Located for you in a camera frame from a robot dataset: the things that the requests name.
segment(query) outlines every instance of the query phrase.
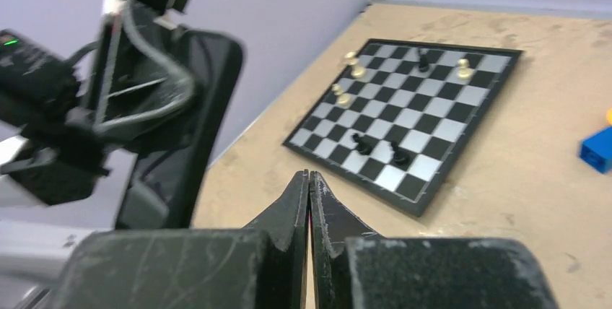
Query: beige chess piece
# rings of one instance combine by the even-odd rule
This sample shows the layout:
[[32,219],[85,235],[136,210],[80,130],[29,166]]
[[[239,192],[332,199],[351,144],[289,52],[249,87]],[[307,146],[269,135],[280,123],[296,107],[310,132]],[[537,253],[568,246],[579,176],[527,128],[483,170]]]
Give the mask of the beige chess piece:
[[342,91],[340,84],[332,85],[331,91],[333,91],[333,94],[337,97],[336,103],[338,103],[338,105],[340,105],[341,107],[346,107],[351,101],[351,96]]
[[344,56],[344,62],[351,67],[351,76],[355,79],[361,79],[365,77],[366,69],[359,65],[359,59],[357,53],[354,51]]
[[457,62],[457,66],[459,67],[459,70],[457,70],[457,77],[461,79],[470,79],[472,77],[474,70],[470,68],[468,59],[462,58]]

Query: table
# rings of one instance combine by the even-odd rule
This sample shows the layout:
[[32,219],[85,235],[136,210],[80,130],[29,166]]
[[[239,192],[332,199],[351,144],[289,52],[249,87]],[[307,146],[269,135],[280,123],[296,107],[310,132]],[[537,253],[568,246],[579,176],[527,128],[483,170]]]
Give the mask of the table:
[[[525,51],[419,220],[281,146],[339,73],[340,58],[368,38]],[[579,142],[607,125],[610,52],[612,22],[373,4],[211,166],[194,225],[242,227],[308,168],[383,235],[514,238],[541,262],[562,308],[610,308],[612,175],[577,156]]]

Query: blue block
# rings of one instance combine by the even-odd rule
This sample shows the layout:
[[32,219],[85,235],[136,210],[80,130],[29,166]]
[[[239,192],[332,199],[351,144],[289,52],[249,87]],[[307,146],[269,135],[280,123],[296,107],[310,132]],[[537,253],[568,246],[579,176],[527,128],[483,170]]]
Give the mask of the blue block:
[[582,141],[580,158],[601,173],[612,170],[612,126]]

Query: chess piece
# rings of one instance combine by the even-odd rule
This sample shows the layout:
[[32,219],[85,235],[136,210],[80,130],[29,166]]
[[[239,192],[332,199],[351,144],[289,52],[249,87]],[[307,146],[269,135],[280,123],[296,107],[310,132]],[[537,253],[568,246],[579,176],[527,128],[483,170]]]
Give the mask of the chess piece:
[[470,68],[470,63],[468,59],[462,58],[457,62],[457,66],[459,66],[459,70],[457,70],[457,77],[461,79],[469,79],[472,77],[473,70]]
[[349,96],[349,94],[346,94],[342,91],[340,84],[332,85],[331,91],[337,97],[336,103],[338,103],[340,106],[346,107],[349,104],[351,97]]
[[410,162],[410,155],[408,155],[406,150],[400,148],[398,142],[391,141],[389,145],[391,146],[391,150],[393,150],[393,157],[391,158],[393,163],[396,165],[405,165]]
[[427,54],[425,54],[422,49],[418,49],[417,52],[419,53],[419,71],[429,71],[429,60],[427,60]]
[[369,145],[362,136],[353,134],[353,141],[355,141],[355,150],[361,155],[369,155],[372,152],[372,146]]
[[351,67],[351,76],[355,79],[361,79],[365,77],[366,69],[365,67],[359,65],[359,59],[357,58],[357,53],[354,51],[346,54],[344,56],[344,60],[347,65]]

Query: scratched table surface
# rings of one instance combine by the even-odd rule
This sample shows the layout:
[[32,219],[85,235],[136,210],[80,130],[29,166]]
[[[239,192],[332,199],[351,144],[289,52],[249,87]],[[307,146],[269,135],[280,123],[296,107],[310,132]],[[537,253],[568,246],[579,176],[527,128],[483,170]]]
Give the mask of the scratched table surface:
[[[281,146],[339,73],[340,58],[368,38],[525,51],[418,220]],[[242,227],[308,168],[383,235],[514,238],[541,262],[562,308],[612,308],[612,173],[577,156],[612,108],[610,53],[612,22],[374,4],[211,167],[194,225]]]

